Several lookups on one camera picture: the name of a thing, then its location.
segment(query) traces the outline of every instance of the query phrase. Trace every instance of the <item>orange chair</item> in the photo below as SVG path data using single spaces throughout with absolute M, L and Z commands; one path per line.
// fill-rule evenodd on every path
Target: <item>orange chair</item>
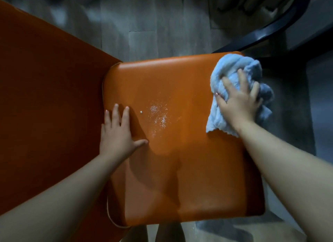
M 0 214 L 97 156 L 103 110 L 115 102 L 131 107 L 133 137 L 150 144 L 111 176 L 72 240 L 124 236 L 107 199 L 125 226 L 264 212 L 241 140 L 205 133 L 223 53 L 121 63 L 4 2 L 0 23 Z

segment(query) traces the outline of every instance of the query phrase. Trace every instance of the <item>forearm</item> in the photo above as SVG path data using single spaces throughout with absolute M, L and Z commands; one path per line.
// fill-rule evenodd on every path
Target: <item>forearm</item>
M 314 241 L 333 237 L 333 166 L 273 136 L 253 122 L 240 137 L 259 170 Z
M 77 228 L 122 159 L 97 156 L 0 217 L 1 241 L 63 241 Z

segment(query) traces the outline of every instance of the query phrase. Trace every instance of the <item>chair seat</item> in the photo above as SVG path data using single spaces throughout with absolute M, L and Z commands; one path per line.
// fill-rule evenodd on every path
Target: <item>chair seat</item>
M 264 213 L 260 173 L 242 141 L 222 131 L 206 133 L 210 75 L 223 55 L 110 68 L 105 109 L 118 103 L 122 114 L 129 106 L 133 138 L 149 140 L 110 177 L 109 211 L 119 225 Z

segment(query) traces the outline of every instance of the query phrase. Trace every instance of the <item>hand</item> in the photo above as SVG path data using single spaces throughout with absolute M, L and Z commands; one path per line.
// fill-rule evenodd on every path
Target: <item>hand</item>
M 262 99 L 257 101 L 260 85 L 255 82 L 251 92 L 246 74 L 242 69 L 237 71 L 240 84 L 240 90 L 237 90 L 227 77 L 222 78 L 229 99 L 226 102 L 219 94 L 215 94 L 217 104 L 224 119 L 235 129 L 240 132 L 244 122 L 254 122 L 256 112 L 262 103 Z
M 100 155 L 115 157 L 120 161 L 128 158 L 138 147 L 147 144 L 146 139 L 132 140 L 130 131 L 130 109 L 124 109 L 121 122 L 119 120 L 118 104 L 114 105 L 112 121 L 110 112 L 104 113 L 104 124 L 101 129 Z

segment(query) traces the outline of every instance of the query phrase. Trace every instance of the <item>blue cloth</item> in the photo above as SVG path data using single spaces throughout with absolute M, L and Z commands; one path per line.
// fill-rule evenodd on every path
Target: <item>blue cloth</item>
M 262 69 L 258 60 L 237 54 L 227 54 L 217 62 L 210 76 L 210 88 L 212 93 L 220 93 L 225 101 L 228 100 L 229 95 L 222 83 L 223 76 L 228 77 L 236 89 L 239 90 L 238 69 L 243 69 L 245 74 L 247 74 L 250 90 L 255 81 L 260 83 Z M 260 83 L 258 98 L 263 98 L 262 106 L 258 109 L 256 116 L 256 123 L 260 125 L 272 114 L 272 111 L 269 110 L 266 105 L 274 99 L 273 90 L 267 84 Z M 206 133 L 215 129 L 238 137 L 235 130 L 224 120 L 214 96 L 206 125 Z

